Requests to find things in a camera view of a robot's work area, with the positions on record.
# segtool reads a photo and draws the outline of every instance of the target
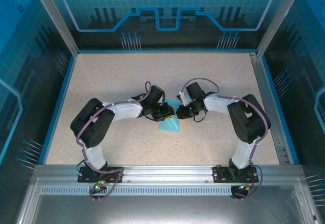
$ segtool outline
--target aluminum frame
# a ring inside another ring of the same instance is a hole
[[[128,186],[231,186],[230,183],[213,183],[213,166],[126,166],[122,183],[119,187]],[[314,223],[313,202],[308,195],[308,185],[300,165],[263,165],[263,186],[294,186],[305,223]],[[27,190],[23,206],[16,223],[32,223],[41,189],[45,186],[60,187],[92,186],[77,182],[78,172],[75,165],[39,165],[35,167],[30,186]]]

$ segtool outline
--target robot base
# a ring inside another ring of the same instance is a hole
[[[109,167],[103,171],[114,171],[120,169],[120,167]],[[89,167],[81,167],[79,170],[78,175],[78,182],[90,182],[90,183],[96,183],[98,181],[101,181],[105,179],[106,183],[114,183],[118,177],[119,172],[113,173],[113,174],[95,174],[93,170],[91,170]]]
[[[214,183],[251,183],[252,179],[248,173],[253,174],[254,183],[258,182],[258,175],[255,167],[246,167],[241,169],[237,177],[234,179],[229,172],[229,167],[222,167],[217,165],[212,168],[213,182]]]

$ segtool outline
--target metal base plate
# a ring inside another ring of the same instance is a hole
[[[258,175],[255,167],[250,167],[241,170],[243,177],[234,180],[232,175],[229,173],[228,167],[216,166],[212,168],[213,182],[214,183],[251,183],[252,179],[248,176],[248,173],[254,175],[254,183],[258,182]]]
[[[120,167],[110,167],[107,171],[114,171],[120,169]],[[118,177],[119,172],[113,173],[111,177],[106,179],[106,183],[114,183]],[[89,170],[87,167],[81,167],[79,170],[78,182],[89,182],[89,183],[96,183],[102,179],[94,176],[93,171]]]

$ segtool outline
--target enclosure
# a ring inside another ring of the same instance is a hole
[[[323,223],[325,0],[0,3],[4,223]],[[147,80],[178,101],[195,77],[219,95],[253,94],[271,122],[253,157],[254,198],[215,180],[238,137],[211,111],[176,132],[145,117],[112,123],[103,153],[125,170],[93,203],[70,129],[81,109],[145,93]]]

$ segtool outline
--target cable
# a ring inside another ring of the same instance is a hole
[[[77,169],[78,172],[79,172],[79,170],[78,170],[78,166],[80,166],[80,164],[83,163],[83,162],[85,162],[85,159],[83,159],[81,162],[79,162],[79,163],[77,164],[76,169]]]
[[[263,116],[262,112],[261,112],[261,111],[260,111],[260,110],[255,106],[255,105],[253,105],[251,102],[249,102],[249,101],[247,101],[247,100],[245,100],[245,99],[243,99],[243,98],[239,98],[239,97],[229,97],[229,96],[222,96],[222,95],[217,95],[217,97],[218,97],[218,98],[221,98],[221,99],[226,99],[226,100],[238,100],[238,101],[242,101],[242,102],[248,104],[251,108],[253,108],[254,111],[255,111],[255,112],[260,116],[260,118],[262,119],[262,121],[263,121],[263,123],[264,123],[264,127],[265,127],[265,132],[264,132],[264,134],[263,134],[262,137],[260,137],[259,139],[256,140],[256,142],[255,142],[255,144],[254,144],[254,146],[253,146],[252,152],[251,152],[251,154],[250,154],[250,156],[249,156],[249,160],[248,160],[248,162],[249,162],[250,165],[252,165],[252,158],[253,158],[253,155],[254,155],[255,150],[256,150],[256,148],[257,148],[258,143],[259,143],[261,140],[263,140],[263,139],[266,137],[266,135],[268,134],[268,130],[269,130],[269,128],[268,128],[268,123],[267,123],[267,121],[266,121],[266,118]]]
[[[150,81],[146,81],[145,83],[145,89],[147,91],[147,93],[142,97],[140,98],[139,100],[136,100],[136,101],[119,101],[119,102],[116,102],[116,103],[113,103],[113,104],[109,104],[109,105],[106,105],[102,108],[100,108],[95,114],[93,114],[89,121],[82,127],[82,129],[80,130],[80,132],[78,133],[78,135],[76,136],[76,142],[77,144],[81,147],[82,149],[82,154],[85,158],[85,161],[87,163],[87,165],[95,172],[98,172],[98,173],[101,173],[101,174],[112,174],[112,173],[116,173],[116,172],[120,172],[119,174],[119,177],[117,178],[117,180],[115,181],[114,185],[112,186],[111,190],[107,193],[107,195],[104,196],[104,198],[106,198],[114,189],[115,185],[117,184],[118,180],[122,177],[122,174],[123,174],[123,171],[124,171],[124,167],[121,167],[117,170],[114,170],[114,171],[101,171],[101,170],[98,170],[96,169],[90,162],[89,162],[89,159],[87,157],[87,154],[86,154],[86,151],[85,151],[85,144],[80,140],[80,137],[81,135],[83,134],[83,132],[87,129],[87,127],[90,125],[90,123],[97,117],[99,116],[104,110],[112,107],[113,105],[120,105],[120,104],[135,104],[135,103],[138,103],[138,102],[141,102],[143,100],[145,100],[149,94],[150,94],[150,91],[151,91],[151,83]]]
[[[121,170],[121,172],[120,172],[120,174],[118,175],[118,177],[116,178],[116,180],[115,180],[115,182],[114,182],[112,188],[108,191],[108,193],[107,193],[106,195],[104,195],[103,197],[99,197],[99,198],[98,198],[99,201],[100,201],[100,200],[103,200],[103,199],[105,199],[105,198],[107,198],[107,197],[112,193],[112,191],[113,191],[113,189],[115,188],[117,182],[118,182],[118,181],[120,180],[120,178],[122,177],[123,172],[124,172],[124,170]],[[89,197],[91,197],[91,198],[94,200],[94,199],[96,199],[96,198],[93,196],[92,191],[93,191],[93,189],[90,190],[90,192],[89,192]]]
[[[204,117],[203,117],[200,121],[196,121],[196,120],[195,120],[195,116],[193,116],[193,120],[194,120],[195,122],[197,122],[197,123],[203,121],[204,118],[207,116],[207,112],[205,111],[204,113],[205,113],[205,115],[204,115]]]
[[[193,80],[205,80],[205,81],[208,81],[208,82],[214,84],[214,86],[217,87],[217,92],[216,92],[216,94],[218,94],[219,91],[220,91],[220,88],[219,88],[218,84],[216,84],[215,82],[213,82],[213,81],[210,80],[210,79],[207,79],[207,78],[192,78],[192,79],[188,80],[188,81],[184,84],[184,86],[183,86],[181,92],[183,92],[184,89],[185,89],[185,87],[187,86],[187,84],[188,84],[189,82],[193,81]]]

